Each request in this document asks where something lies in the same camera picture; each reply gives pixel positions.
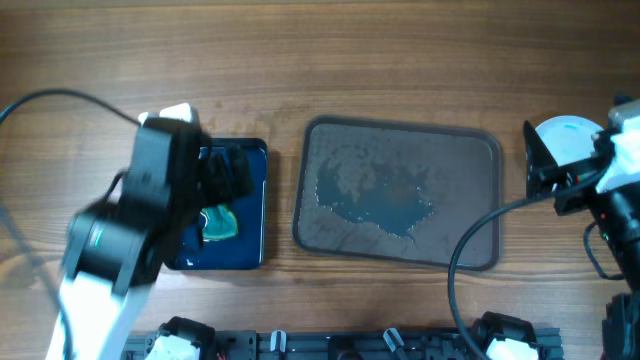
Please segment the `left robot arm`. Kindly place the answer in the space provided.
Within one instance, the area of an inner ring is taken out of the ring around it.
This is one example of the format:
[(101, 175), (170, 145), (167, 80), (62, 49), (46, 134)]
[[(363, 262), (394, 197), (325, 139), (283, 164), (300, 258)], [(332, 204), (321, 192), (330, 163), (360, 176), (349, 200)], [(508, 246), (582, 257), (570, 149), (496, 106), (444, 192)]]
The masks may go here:
[(70, 220), (48, 358), (119, 358), (185, 230), (202, 209), (252, 191), (246, 153), (213, 147), (197, 123), (151, 117), (138, 128), (131, 163), (113, 180), (120, 197), (103, 195)]

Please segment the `green sponge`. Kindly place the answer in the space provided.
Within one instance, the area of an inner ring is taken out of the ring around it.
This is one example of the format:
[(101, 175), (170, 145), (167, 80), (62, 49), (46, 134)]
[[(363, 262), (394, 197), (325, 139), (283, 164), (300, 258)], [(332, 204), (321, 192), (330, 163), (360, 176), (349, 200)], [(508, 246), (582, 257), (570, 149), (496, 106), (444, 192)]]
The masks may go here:
[(237, 219), (226, 205), (204, 208), (200, 216), (204, 221), (201, 233), (205, 242), (228, 240), (239, 232)]

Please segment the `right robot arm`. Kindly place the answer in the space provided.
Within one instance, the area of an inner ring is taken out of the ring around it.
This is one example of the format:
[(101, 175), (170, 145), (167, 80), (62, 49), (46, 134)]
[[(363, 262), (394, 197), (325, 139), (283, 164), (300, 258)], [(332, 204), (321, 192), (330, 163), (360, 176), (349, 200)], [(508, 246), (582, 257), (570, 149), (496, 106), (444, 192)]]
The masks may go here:
[(523, 125), (527, 160), (525, 198), (476, 221), (461, 237), (448, 269), (454, 285), (458, 259), (485, 224), (511, 210), (552, 199), (560, 216), (589, 210), (620, 269), (630, 293), (606, 306), (602, 322), (603, 358), (639, 356), (639, 120), (610, 120), (607, 128), (558, 116)]

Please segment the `white plate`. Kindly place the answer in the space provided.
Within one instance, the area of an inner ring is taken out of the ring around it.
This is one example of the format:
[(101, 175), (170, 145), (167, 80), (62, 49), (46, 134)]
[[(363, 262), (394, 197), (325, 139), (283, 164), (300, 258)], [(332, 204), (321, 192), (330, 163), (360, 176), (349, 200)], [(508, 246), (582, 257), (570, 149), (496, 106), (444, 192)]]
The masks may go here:
[(536, 127), (536, 132), (559, 166), (584, 160), (594, 152), (592, 136), (603, 128), (574, 115), (550, 118)]

